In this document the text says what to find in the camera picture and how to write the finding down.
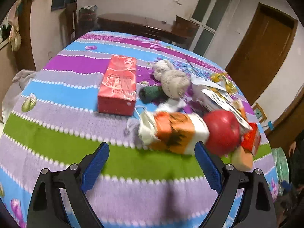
green plastic container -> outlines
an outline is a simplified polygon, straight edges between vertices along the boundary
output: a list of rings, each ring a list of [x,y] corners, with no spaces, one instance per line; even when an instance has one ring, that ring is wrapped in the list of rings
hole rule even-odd
[[[289,183],[289,169],[285,153],[282,148],[272,148],[271,153],[275,161],[279,183],[286,181]],[[279,184],[279,195],[283,195],[284,188]]]

metal screw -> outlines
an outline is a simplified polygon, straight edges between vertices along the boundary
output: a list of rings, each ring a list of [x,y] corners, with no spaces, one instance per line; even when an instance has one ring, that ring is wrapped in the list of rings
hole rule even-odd
[[[227,169],[227,170],[233,170],[234,167],[233,167],[232,164],[227,164],[227,165],[226,165],[226,169]]]
[[[263,172],[261,169],[255,169],[255,173],[258,174],[258,175],[261,175]]]
[[[76,170],[78,168],[77,164],[71,164],[70,165],[70,170]]]
[[[41,174],[46,174],[49,170],[47,168],[42,169]]]

wooden door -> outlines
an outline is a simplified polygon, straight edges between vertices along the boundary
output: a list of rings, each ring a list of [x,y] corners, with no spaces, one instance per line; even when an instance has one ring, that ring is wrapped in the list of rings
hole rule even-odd
[[[297,20],[283,12],[259,4],[246,35],[226,67],[250,105],[280,69],[292,44],[296,25]]]

tablecloth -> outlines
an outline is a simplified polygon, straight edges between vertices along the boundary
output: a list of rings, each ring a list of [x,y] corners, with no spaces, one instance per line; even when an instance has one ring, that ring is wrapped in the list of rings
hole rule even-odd
[[[194,156],[148,150],[137,136],[136,115],[130,118],[133,129],[128,134],[129,117],[97,112],[99,85],[112,54],[137,59],[137,90],[159,85],[152,67],[161,59],[205,78],[223,71],[190,51],[129,34],[94,31],[68,45],[22,92],[0,139],[0,197],[22,228],[41,169],[57,171],[79,163],[102,141],[109,144],[110,157],[86,196],[106,228],[198,227],[212,207],[217,193],[210,189]],[[240,90],[234,97],[243,101],[248,120],[258,123]],[[190,90],[184,99],[191,100]],[[136,105],[144,104],[137,99]],[[145,106],[150,111],[157,107]],[[184,111],[192,112],[189,106]],[[260,125],[259,130],[261,143],[253,168],[263,170],[275,198],[276,169]],[[230,162],[230,155],[222,160]],[[239,190],[226,227],[232,225],[241,195]],[[62,197],[71,224],[78,227],[66,194]]]

red carton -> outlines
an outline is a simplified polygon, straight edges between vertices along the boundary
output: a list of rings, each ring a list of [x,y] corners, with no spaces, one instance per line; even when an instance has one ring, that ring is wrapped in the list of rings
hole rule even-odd
[[[98,92],[98,111],[131,116],[136,102],[136,59],[113,55]]]
[[[249,122],[248,124],[252,127],[252,130],[244,134],[241,146],[255,156],[260,145],[261,135],[256,123]]]

